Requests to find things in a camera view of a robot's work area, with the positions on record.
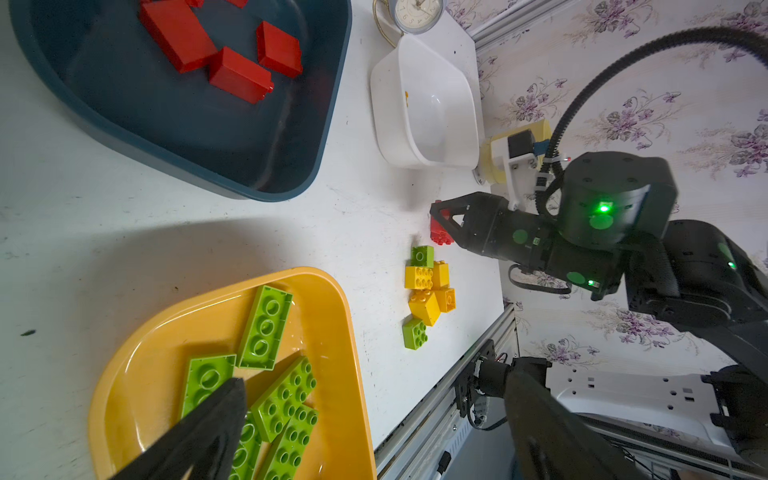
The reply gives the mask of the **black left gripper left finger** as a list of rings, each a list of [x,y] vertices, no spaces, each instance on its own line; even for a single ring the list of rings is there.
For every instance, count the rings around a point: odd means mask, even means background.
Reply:
[[[245,383],[230,378],[114,477],[227,479],[245,416]]]

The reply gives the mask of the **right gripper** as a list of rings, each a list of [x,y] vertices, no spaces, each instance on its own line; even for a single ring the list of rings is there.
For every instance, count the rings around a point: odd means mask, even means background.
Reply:
[[[510,210],[499,195],[473,192],[431,204],[433,220],[453,241],[488,258],[545,270],[554,226],[542,216]]]

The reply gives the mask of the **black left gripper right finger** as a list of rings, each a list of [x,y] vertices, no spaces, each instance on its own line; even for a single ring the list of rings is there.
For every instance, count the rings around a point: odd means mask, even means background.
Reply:
[[[623,453],[524,372],[508,374],[504,405],[524,479],[642,479]]]

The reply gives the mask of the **red lego brick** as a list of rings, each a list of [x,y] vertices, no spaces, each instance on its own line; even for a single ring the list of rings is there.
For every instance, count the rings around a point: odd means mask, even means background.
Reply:
[[[438,246],[452,245],[453,238],[440,225],[434,216],[430,216],[430,239]]]
[[[143,3],[139,20],[179,73],[207,66],[218,52],[184,0]]]
[[[228,47],[212,57],[209,83],[250,104],[264,100],[274,90],[268,70]]]
[[[256,30],[257,59],[262,67],[289,78],[303,73],[299,41],[274,25],[263,21]]]

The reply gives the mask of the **small green lego square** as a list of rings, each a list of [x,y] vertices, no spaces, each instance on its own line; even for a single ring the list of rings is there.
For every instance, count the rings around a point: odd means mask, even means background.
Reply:
[[[434,266],[434,248],[428,245],[413,247],[410,265],[414,267],[432,268]]]

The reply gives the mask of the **green lego brick top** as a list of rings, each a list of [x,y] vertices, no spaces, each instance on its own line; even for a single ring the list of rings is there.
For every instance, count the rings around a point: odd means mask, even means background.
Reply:
[[[272,442],[282,433],[316,386],[310,360],[299,356],[250,407],[261,440]]]

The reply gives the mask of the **yellow lego brick pile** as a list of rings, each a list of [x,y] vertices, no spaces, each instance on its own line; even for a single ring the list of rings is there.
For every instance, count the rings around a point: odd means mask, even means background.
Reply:
[[[412,291],[408,305],[412,316],[428,327],[434,326],[441,315],[436,294],[430,290]]]

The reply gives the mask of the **small green lego brick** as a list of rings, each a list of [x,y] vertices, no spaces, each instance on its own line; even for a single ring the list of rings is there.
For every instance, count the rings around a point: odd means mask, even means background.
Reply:
[[[402,327],[404,346],[410,350],[420,349],[427,341],[427,325],[420,319],[412,317]]]

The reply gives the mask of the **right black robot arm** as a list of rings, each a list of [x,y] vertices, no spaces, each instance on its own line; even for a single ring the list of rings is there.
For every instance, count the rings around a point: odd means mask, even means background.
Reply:
[[[668,162],[624,152],[587,152],[568,167],[558,146],[581,107],[609,80],[659,52],[722,44],[767,59],[767,40],[729,27],[671,33],[624,55],[576,96],[558,122],[536,176],[536,210],[511,210],[475,192],[431,206],[462,248],[539,271],[590,292],[624,287],[631,311],[708,341],[736,362],[714,376],[724,401],[712,417],[746,459],[767,460],[767,279],[711,224],[671,216],[677,188]]]

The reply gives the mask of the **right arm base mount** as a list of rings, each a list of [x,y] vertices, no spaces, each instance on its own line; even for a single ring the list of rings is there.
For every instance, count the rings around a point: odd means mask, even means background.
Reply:
[[[513,371],[525,372],[540,385],[546,385],[547,370],[553,364],[545,358],[518,357],[506,362],[507,356],[496,354],[492,339],[481,343],[479,351],[473,354],[453,382],[455,405],[461,418],[480,431],[499,428],[507,419],[503,417],[486,425],[489,398],[503,398],[506,380]]]

